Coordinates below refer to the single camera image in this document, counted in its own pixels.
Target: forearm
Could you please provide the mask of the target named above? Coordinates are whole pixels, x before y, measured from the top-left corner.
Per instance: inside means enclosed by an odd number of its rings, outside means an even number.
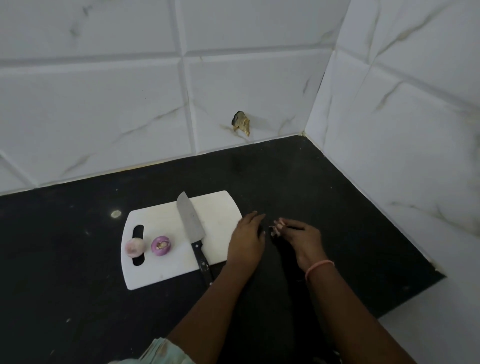
[[[309,281],[344,363],[414,363],[333,265],[315,268]]]
[[[248,276],[226,264],[220,275],[167,339],[196,364],[216,362],[227,334],[235,303]]]

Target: black knife handle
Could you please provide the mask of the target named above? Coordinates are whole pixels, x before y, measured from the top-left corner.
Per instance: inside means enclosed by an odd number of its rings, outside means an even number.
[[[207,284],[207,287],[211,286],[213,283],[213,274],[208,265],[207,258],[205,258],[204,253],[202,252],[202,241],[199,240],[196,243],[192,244],[193,252],[195,253],[195,258],[197,259],[198,267],[200,272],[204,277],[204,281]]]

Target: wristband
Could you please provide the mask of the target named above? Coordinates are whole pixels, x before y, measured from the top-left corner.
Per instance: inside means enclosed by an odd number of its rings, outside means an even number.
[[[326,263],[332,263],[333,266],[335,266],[335,263],[332,262],[331,260],[321,260],[320,262],[316,262],[315,264],[313,264],[310,268],[307,269],[307,271],[305,272],[305,280],[308,282],[308,274],[314,270],[315,268],[321,266],[322,264],[326,264]]]

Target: white cutting board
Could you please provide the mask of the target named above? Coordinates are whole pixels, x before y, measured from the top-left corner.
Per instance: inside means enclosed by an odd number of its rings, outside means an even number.
[[[202,239],[202,250],[208,263],[225,261],[232,232],[241,218],[237,204],[227,191],[204,194],[190,200],[206,233]],[[144,226],[147,245],[145,261],[140,266],[134,266],[132,258],[125,254],[125,244],[132,238],[137,225]],[[156,256],[150,250],[153,239],[160,235],[168,236],[171,241],[171,249],[164,256]],[[199,269],[176,201],[131,211],[123,228],[120,257],[129,290]]]

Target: wall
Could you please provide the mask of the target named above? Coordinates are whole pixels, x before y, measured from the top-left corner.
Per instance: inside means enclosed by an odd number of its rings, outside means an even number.
[[[477,0],[352,0],[306,127],[448,276],[381,319],[419,363],[480,356],[479,16]]]
[[[0,0],[0,193],[302,132],[348,1]]]

